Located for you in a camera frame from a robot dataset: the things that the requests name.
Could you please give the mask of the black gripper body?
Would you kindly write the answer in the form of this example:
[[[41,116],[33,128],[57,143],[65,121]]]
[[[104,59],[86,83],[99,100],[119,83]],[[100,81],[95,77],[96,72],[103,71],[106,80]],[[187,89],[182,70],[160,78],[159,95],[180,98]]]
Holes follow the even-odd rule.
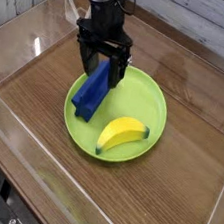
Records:
[[[106,57],[125,55],[130,57],[133,41],[124,30],[125,16],[134,10],[126,10],[126,0],[89,0],[91,18],[79,18],[78,42],[92,43],[98,54]]]

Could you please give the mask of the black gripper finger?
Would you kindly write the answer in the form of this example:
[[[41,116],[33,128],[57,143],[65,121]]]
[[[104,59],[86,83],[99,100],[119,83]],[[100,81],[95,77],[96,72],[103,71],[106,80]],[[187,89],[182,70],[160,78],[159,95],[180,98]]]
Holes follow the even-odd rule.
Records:
[[[126,67],[128,66],[125,55],[114,55],[110,59],[110,69],[108,72],[108,87],[113,89],[120,80],[123,79]]]
[[[99,64],[98,49],[92,43],[80,43],[80,53],[84,71],[91,76]]]

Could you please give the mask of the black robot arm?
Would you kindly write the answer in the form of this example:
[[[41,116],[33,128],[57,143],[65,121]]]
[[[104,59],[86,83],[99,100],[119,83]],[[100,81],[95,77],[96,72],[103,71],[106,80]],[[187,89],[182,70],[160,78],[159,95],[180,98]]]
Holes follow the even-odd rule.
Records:
[[[91,76],[99,64],[99,55],[110,62],[108,87],[115,88],[124,78],[131,55],[133,40],[124,30],[125,15],[134,14],[126,10],[126,0],[89,0],[89,17],[79,18],[78,42],[84,71]]]

